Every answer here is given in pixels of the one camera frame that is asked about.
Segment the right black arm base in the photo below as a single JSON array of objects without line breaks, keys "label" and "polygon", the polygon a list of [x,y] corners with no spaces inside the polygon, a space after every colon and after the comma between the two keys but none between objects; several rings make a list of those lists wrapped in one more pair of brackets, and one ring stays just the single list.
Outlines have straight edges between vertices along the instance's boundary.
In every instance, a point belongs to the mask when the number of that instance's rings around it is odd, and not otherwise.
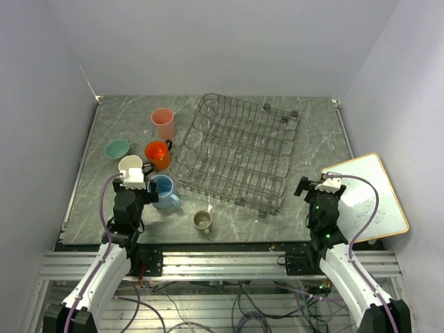
[{"label": "right black arm base", "polygon": [[296,246],[285,254],[279,255],[276,260],[279,266],[284,267],[287,276],[320,275],[318,254],[311,245]]}]

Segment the clear glass cup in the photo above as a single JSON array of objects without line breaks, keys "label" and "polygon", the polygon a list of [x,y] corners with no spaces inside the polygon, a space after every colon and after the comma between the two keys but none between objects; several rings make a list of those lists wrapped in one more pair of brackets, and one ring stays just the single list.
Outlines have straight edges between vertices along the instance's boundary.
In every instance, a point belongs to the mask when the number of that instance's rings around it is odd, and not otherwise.
[{"label": "clear glass cup", "polygon": [[139,132],[139,139],[143,142],[149,142],[153,136],[151,129],[143,129]]}]

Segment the orange mug black handle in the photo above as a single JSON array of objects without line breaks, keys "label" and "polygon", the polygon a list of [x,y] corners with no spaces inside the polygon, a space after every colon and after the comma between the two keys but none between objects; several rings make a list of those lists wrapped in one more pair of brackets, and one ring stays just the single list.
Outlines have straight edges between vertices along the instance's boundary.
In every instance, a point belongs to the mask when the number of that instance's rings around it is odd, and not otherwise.
[{"label": "orange mug black handle", "polygon": [[147,160],[153,164],[156,171],[162,171],[169,167],[171,163],[170,151],[173,142],[167,139],[165,142],[150,142],[144,149]]}]

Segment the beige small mug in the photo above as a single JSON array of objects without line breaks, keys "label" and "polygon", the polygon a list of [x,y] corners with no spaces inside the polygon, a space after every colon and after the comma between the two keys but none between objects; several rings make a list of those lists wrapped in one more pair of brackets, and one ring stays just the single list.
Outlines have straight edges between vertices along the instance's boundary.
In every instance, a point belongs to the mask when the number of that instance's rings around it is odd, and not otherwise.
[{"label": "beige small mug", "polygon": [[210,213],[206,211],[199,211],[195,213],[193,217],[194,227],[204,232],[205,234],[209,234],[212,228],[212,216]]}]

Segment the light blue mug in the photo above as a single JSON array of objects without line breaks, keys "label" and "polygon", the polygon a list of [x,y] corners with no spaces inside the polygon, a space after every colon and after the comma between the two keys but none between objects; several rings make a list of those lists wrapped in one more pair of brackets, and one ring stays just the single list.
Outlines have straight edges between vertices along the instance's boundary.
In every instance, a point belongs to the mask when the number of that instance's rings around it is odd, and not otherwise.
[{"label": "light blue mug", "polygon": [[166,175],[153,176],[148,181],[147,192],[152,193],[151,181],[157,185],[156,190],[158,194],[158,202],[151,204],[157,209],[166,209],[170,207],[181,207],[182,202],[178,196],[178,190],[173,182],[173,179]]}]

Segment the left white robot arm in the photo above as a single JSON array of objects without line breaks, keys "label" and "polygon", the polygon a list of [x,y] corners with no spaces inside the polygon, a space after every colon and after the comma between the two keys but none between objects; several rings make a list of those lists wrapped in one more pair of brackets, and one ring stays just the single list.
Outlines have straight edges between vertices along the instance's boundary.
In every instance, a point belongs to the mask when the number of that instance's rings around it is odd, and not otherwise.
[{"label": "left white robot arm", "polygon": [[150,180],[141,188],[123,186],[119,174],[110,176],[114,216],[106,222],[103,199],[107,185],[103,185],[99,199],[99,216],[105,231],[98,254],[76,288],[59,305],[51,304],[43,318],[43,332],[97,332],[98,324],[117,287],[126,275],[134,275],[141,268],[137,239],[143,226],[145,205],[159,201],[157,182]]}]

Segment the pink plastic tumbler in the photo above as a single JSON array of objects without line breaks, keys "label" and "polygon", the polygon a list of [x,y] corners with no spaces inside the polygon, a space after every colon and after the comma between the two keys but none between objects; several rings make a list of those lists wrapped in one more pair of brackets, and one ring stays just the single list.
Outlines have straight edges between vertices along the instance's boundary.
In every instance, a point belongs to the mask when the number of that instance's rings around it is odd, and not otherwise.
[{"label": "pink plastic tumbler", "polygon": [[156,109],[151,115],[151,121],[162,140],[174,138],[174,113],[168,108]]}]

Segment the green ceramic mug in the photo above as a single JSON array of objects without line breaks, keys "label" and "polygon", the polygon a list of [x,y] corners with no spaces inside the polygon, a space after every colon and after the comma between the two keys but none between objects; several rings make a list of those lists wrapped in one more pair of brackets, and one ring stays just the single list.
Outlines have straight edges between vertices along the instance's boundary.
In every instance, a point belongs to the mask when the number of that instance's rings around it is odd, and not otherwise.
[{"label": "green ceramic mug", "polygon": [[105,147],[105,155],[111,160],[118,160],[125,157],[132,147],[132,142],[126,139],[116,139]]}]

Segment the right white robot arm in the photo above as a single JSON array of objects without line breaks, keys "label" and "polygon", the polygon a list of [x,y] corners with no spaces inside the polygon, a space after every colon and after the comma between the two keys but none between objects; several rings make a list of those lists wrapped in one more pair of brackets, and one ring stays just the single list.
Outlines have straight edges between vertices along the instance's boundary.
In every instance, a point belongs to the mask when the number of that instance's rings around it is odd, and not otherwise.
[{"label": "right white robot arm", "polygon": [[411,312],[407,303],[396,300],[376,283],[361,265],[352,247],[338,226],[339,201],[346,190],[343,178],[359,180],[375,194],[375,208],[364,227],[370,225],[379,207],[379,194],[367,180],[358,176],[325,174],[319,181],[302,177],[294,192],[306,191],[309,204],[307,227],[310,230],[313,253],[306,257],[307,269],[313,274],[324,273],[332,281],[348,306],[358,332],[411,332]]}]

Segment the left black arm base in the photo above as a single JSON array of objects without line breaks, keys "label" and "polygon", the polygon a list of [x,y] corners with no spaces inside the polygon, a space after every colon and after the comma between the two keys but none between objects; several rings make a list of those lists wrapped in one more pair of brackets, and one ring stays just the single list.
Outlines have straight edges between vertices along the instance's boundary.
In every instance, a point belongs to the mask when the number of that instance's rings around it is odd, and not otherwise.
[{"label": "left black arm base", "polygon": [[134,276],[158,277],[162,275],[163,252],[159,246],[137,244],[132,269]]}]

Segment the black mug white interior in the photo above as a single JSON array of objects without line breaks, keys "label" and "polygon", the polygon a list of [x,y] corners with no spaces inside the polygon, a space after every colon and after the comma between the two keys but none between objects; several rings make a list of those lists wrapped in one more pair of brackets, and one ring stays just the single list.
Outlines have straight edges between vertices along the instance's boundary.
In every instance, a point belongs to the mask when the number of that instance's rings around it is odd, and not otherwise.
[{"label": "black mug white interior", "polygon": [[128,171],[130,168],[140,168],[145,176],[154,172],[154,164],[150,162],[143,162],[142,159],[137,155],[127,155],[123,157],[119,164],[118,170],[123,173]]}]

